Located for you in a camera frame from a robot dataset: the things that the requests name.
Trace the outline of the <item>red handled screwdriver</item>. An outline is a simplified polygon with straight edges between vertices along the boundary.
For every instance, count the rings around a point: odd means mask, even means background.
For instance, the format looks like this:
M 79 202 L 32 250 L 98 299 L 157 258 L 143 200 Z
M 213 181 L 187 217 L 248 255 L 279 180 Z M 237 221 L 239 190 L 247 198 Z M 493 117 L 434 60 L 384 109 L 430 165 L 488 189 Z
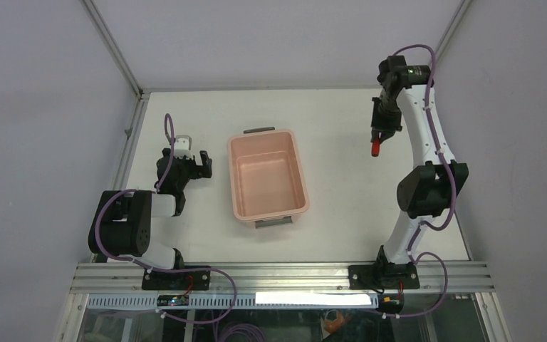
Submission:
M 380 141 L 375 141 L 375 142 L 372 142 L 372 145 L 371 145 L 371 155 L 373 157 L 378 157 L 380 155 Z

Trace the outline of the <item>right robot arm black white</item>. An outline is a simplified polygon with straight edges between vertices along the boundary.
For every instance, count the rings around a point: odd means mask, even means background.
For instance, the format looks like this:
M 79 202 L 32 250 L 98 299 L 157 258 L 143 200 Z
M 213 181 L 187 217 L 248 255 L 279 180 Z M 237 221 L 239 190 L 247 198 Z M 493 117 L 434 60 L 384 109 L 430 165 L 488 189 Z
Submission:
M 415 247 L 426 230 L 449 226 L 469 168 L 457 161 L 442 132 L 433 103 L 433 70 L 410 66 L 398 53 L 378 68 L 382 89 L 373 98 L 371 154 L 377 157 L 382 144 L 406 128 L 413 163 L 396 190 L 400 216 L 373 265 L 375 283 L 390 289 L 400 280 L 416 279 Z

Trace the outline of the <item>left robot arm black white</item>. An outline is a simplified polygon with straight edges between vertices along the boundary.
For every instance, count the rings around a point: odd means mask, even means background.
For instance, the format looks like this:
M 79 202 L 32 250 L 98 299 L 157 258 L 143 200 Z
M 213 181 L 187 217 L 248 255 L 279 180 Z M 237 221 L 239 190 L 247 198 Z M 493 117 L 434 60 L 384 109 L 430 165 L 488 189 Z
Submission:
M 212 177 L 212 159 L 199 152 L 200 163 L 189 150 L 162 150 L 156 162 L 153 190 L 108 190 L 101 195 L 88 234 L 88 246 L 117 261 L 129 261 L 158 271 L 168 289 L 178 289 L 186 279 L 181 252 L 152 236 L 153 218 L 178 217 L 186 205 L 185 187 L 191 180 Z

